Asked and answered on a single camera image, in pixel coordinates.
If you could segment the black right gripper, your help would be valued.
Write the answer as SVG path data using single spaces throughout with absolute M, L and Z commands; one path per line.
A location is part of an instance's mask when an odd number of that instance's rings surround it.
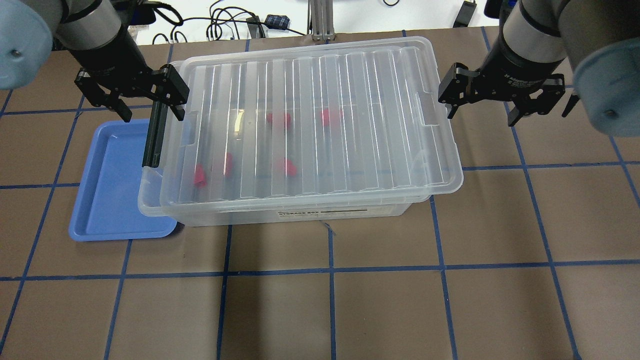
M 554 73 L 557 66 L 503 57 L 487 59 L 475 70 L 453 63 L 438 86 L 438 102 L 445 105 L 446 118 L 452 120 L 458 109 L 469 103 L 512 101 L 507 125 L 514 127 L 524 117 L 547 115 L 565 95 L 564 75 Z M 541 93 L 532 98 L 537 91 Z

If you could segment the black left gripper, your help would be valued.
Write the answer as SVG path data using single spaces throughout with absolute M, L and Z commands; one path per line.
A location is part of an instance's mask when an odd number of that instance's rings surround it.
M 81 66 L 75 85 L 93 107 L 105 107 L 130 123 L 132 111 L 121 98 L 148 98 L 167 105 L 176 119 L 185 119 L 189 86 L 173 64 L 147 64 L 138 47 L 76 50 Z

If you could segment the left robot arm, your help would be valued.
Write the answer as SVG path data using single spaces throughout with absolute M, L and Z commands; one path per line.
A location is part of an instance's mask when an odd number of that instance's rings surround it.
M 94 107 L 128 122 L 124 98 L 147 98 L 185 118 L 189 86 L 172 64 L 148 66 L 109 0 L 3 0 L 0 3 L 0 87 L 29 85 L 58 40 L 80 70 L 74 82 Z

